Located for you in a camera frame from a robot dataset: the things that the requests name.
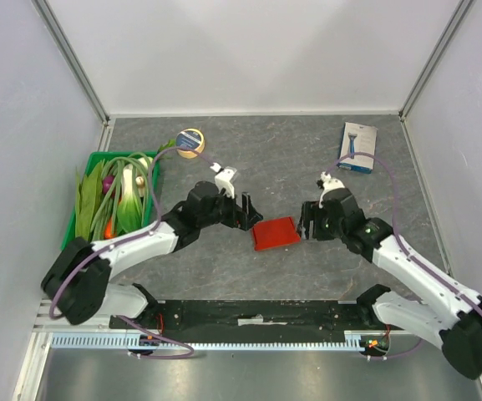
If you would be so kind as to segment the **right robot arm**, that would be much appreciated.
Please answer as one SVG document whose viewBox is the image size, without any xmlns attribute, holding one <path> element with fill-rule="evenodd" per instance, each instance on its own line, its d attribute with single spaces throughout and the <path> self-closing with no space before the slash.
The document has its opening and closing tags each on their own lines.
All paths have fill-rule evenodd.
<svg viewBox="0 0 482 401">
<path fill-rule="evenodd" d="M 375 285 L 358 299 L 356 319 L 365 328 L 395 326 L 438 348 L 461 375 L 482 375 L 482 294 L 457 282 L 418 254 L 384 220 L 367 218 L 337 179 L 319 180 L 318 200 L 302 204 L 298 233 L 305 239 L 339 240 L 353 254 L 386 271 L 417 300 Z"/>
</svg>

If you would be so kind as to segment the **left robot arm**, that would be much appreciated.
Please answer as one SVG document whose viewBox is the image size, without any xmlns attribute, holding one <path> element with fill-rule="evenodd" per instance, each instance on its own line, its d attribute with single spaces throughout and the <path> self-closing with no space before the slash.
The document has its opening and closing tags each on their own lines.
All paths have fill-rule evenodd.
<svg viewBox="0 0 482 401">
<path fill-rule="evenodd" d="M 160 221 L 113 240 L 76 237 L 61 251 L 41 282 L 44 294 L 69 324 L 93 317 L 123 315 L 136 327 L 154 324 L 154 298 L 140 284 L 118 285 L 112 278 L 143 261 L 179 251 L 213 225 L 249 231 L 262 221 L 251 197 L 229 197 L 209 181 L 198 182 L 185 200 Z"/>
</svg>

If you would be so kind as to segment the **red paper box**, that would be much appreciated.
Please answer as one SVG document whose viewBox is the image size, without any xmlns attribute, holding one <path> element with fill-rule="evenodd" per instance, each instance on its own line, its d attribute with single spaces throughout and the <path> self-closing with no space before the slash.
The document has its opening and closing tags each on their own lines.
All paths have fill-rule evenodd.
<svg viewBox="0 0 482 401">
<path fill-rule="evenodd" d="M 255 251 L 290 246 L 301 241 L 292 216 L 261 221 L 252 228 Z"/>
</svg>

